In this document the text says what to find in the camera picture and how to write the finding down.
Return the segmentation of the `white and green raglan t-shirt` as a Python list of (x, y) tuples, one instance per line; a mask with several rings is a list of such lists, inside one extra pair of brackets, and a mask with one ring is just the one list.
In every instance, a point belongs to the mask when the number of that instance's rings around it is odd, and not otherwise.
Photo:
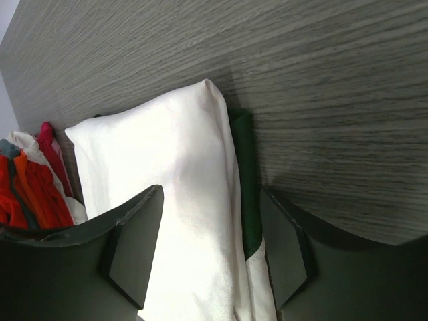
[(151, 185), (163, 188), (142, 319), (276, 319), (264, 240), (244, 252), (238, 161), (226, 102), (211, 80), (65, 133), (89, 218)]

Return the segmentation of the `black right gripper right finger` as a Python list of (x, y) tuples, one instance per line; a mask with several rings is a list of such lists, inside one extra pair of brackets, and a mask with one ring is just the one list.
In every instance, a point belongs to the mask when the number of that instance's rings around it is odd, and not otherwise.
[(337, 228), (263, 188), (261, 220), (285, 320), (426, 320), (427, 238), (387, 245)]

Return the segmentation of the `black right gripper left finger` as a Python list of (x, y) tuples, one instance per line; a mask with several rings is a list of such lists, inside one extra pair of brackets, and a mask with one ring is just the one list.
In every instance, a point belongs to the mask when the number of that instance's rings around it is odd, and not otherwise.
[(136, 320), (163, 212), (153, 185), (82, 224), (1, 227), (2, 320)]

